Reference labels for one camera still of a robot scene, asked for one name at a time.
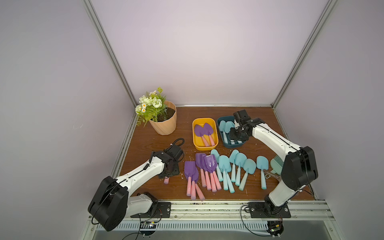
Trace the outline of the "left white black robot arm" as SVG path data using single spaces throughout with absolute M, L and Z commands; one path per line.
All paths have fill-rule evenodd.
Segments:
M 146 162 L 129 173 L 116 178 L 104 178 L 88 207 L 92 215 L 91 223 L 99 224 L 109 232 L 127 216 L 155 216 L 157 198 L 148 192 L 137 196 L 132 194 L 155 176 L 165 179 L 179 175 L 179 162 L 185 155 L 181 148 L 184 143 L 183 138 L 178 138 L 165 150 L 151 152 Z

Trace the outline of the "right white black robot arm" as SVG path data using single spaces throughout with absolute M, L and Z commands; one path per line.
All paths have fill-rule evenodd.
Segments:
M 318 178 L 315 152 L 312 148 L 294 144 L 270 128 L 260 118 L 252 119 L 246 110 L 234 113 L 235 127 L 230 130 L 232 140 L 247 141 L 254 137 L 263 142 L 283 161 L 282 180 L 265 197 L 269 207 L 281 207 L 299 190 Z

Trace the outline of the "dark teal storage box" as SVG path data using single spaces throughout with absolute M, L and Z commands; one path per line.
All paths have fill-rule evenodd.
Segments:
M 232 122 L 234 122 L 234 124 L 235 124 L 235 118 L 234 118 L 234 116 L 224 116 L 224 117 L 220 117 L 220 118 L 218 118 L 217 121 L 216 121 L 218 130 L 219 130 L 219 124 L 220 124 L 220 121 L 226 121 L 226 122 L 227 122 L 227 121 L 232 121 Z M 225 144 L 224 141 L 223 141 L 222 133 L 220 132 L 220 130 L 219 130 L 219 137 L 220 137 L 220 139 L 221 139 L 221 141 L 222 141 L 222 143 L 223 143 L 223 146 L 224 146 L 225 148 L 228 148 L 228 149 L 234 149 L 234 148 L 237 148 L 237 147 L 241 147 L 241 146 L 245 143 L 245 142 L 242 142 L 242 141 L 240 141 L 240 140 L 238 140 L 238 139 L 236 139 L 236 138 L 231 137 L 231 139 L 235 141 L 235 144 L 234 144 L 234 145 L 231 145 L 231 143 Z

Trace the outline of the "yellow storage box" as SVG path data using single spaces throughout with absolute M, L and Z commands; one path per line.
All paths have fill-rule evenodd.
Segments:
M 207 135 L 204 134 L 204 137 L 205 139 L 207 140 L 207 142 L 210 144 L 209 147 L 206 147 L 202 141 L 202 139 L 198 136 L 195 135 L 195 131 L 194 131 L 194 127 L 195 125 L 200 125 L 204 128 L 204 124 L 205 123 L 208 123 L 212 126 L 213 128 L 213 139 L 215 141 L 215 146 L 211 146 L 211 142 L 210 142 L 210 139 Z M 219 144 L 219 134 L 218 134 L 218 130 L 217 130 L 217 127 L 216 127 L 216 122 L 214 121 L 214 119 L 212 118 L 197 118 L 193 121 L 192 123 L 192 127 L 193 127 L 193 143 L 196 147 L 197 150 L 199 151 L 210 151 L 210 150 L 213 150 L 217 147 L 217 145 Z

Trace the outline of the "terracotta flower pot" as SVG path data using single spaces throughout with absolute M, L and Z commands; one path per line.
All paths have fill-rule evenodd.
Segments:
M 170 101 L 165 101 L 165 105 L 168 107 L 168 109 L 173 109 L 174 114 L 167 120 L 163 122 L 153 122 L 149 121 L 151 126 L 154 128 L 154 130 L 162 136 L 167 136 L 172 134 L 177 127 L 177 108 L 175 104 L 173 104 Z

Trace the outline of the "white flowers green plant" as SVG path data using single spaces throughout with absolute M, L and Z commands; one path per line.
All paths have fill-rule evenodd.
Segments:
M 135 107 L 135 112 L 138 116 L 137 126 L 149 121 L 162 122 L 167 120 L 167 105 L 165 103 L 166 96 L 163 94 L 163 89 L 158 87 L 153 92 L 146 92 L 145 95 L 139 98 L 139 104 Z

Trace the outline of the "brown slotted scoop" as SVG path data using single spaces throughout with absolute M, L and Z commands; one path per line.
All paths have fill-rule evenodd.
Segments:
M 280 182 L 280 181 L 282 180 L 282 178 L 281 178 L 280 175 L 273 174 L 272 172 L 270 172 L 270 171 L 268 171 L 268 170 L 263 170 L 263 173 L 265 174 L 265 179 L 274 178 L 274 179 L 276 179 L 278 182 Z

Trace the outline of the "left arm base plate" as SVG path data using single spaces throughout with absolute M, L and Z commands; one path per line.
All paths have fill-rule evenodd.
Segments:
M 152 204 L 150 209 L 143 214 L 132 215 L 131 218 L 170 218 L 171 215 L 171 202 L 157 202 Z

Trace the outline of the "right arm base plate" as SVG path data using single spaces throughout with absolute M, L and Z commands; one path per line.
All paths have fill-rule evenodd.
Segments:
M 291 218 L 288 203 L 280 207 L 266 202 L 248 202 L 251 218 Z

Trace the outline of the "aluminium front rail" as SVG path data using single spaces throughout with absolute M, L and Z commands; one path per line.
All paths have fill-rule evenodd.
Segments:
M 334 221 L 328 204 L 325 201 L 289 201 L 288 207 L 291 218 L 251 218 L 248 202 L 263 202 L 256 200 L 159 200 L 158 202 L 171 202 L 170 218 L 151 218 L 165 220 L 196 220 L 196 221 Z M 127 212 L 122 221 L 135 220 Z

